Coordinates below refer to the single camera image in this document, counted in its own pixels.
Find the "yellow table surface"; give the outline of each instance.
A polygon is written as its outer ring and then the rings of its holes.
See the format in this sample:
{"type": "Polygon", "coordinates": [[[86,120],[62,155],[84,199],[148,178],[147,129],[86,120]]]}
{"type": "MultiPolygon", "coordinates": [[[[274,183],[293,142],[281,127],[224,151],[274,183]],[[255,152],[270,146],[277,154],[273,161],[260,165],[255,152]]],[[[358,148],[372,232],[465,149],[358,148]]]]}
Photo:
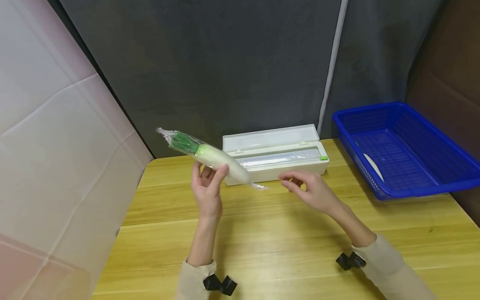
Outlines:
{"type": "MultiPolygon", "coordinates": [[[[323,140],[328,185],[373,231],[383,234],[439,299],[480,299],[480,230],[449,194],[381,203],[341,143],[323,140]]],[[[156,159],[146,168],[93,299],[171,299],[197,225],[190,190],[193,160],[156,159]]],[[[222,186],[217,275],[230,299],[382,299],[360,270],[335,259],[349,239],[279,181],[268,191],[222,186]]],[[[212,299],[229,299],[213,293],[212,299]]]]}

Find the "pink wall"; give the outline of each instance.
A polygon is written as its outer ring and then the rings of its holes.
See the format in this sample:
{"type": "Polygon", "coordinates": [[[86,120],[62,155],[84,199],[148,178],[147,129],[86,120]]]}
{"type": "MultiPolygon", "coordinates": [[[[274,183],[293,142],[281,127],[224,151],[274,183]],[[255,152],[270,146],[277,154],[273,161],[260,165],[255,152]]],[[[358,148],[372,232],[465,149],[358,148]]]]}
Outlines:
{"type": "Polygon", "coordinates": [[[152,157],[46,0],[0,41],[0,299],[88,298],[152,157]]]}

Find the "blue basket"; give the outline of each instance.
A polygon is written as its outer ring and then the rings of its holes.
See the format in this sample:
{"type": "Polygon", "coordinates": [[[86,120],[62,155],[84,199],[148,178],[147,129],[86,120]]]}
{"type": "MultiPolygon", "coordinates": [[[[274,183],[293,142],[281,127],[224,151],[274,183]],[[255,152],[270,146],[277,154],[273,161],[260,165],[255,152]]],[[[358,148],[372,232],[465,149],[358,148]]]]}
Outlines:
{"type": "Polygon", "coordinates": [[[342,110],[333,118],[340,141],[379,200],[480,185],[480,163],[405,103],[342,110]]]}

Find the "gray backdrop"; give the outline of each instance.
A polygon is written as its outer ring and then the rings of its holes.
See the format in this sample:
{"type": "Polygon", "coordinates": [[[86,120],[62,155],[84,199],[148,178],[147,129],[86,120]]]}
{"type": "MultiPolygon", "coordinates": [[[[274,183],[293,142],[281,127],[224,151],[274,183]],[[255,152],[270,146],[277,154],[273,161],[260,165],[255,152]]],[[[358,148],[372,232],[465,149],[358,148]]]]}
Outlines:
{"type": "Polygon", "coordinates": [[[350,0],[320,138],[335,111],[404,101],[408,72],[443,0],[350,0]]]}
{"type": "MultiPolygon", "coordinates": [[[[49,2],[156,157],[179,155],[158,126],[220,147],[224,134],[318,124],[340,0],[49,2]]],[[[349,1],[322,138],[336,110],[404,99],[440,2],[349,1]]]]}
{"type": "Polygon", "coordinates": [[[317,124],[340,0],[60,0],[156,157],[155,132],[317,124]]]}

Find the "wrist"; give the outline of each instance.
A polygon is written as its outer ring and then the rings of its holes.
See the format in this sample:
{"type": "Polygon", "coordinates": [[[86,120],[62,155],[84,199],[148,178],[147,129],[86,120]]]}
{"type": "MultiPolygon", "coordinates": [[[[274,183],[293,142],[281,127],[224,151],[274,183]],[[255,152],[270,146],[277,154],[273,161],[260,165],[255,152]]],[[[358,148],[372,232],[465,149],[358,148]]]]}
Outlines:
{"type": "Polygon", "coordinates": [[[351,209],[348,205],[338,200],[327,212],[326,214],[334,220],[345,218],[351,209]]]}
{"type": "Polygon", "coordinates": [[[199,216],[198,217],[198,227],[205,229],[215,229],[220,222],[220,217],[213,216],[199,216]]]}

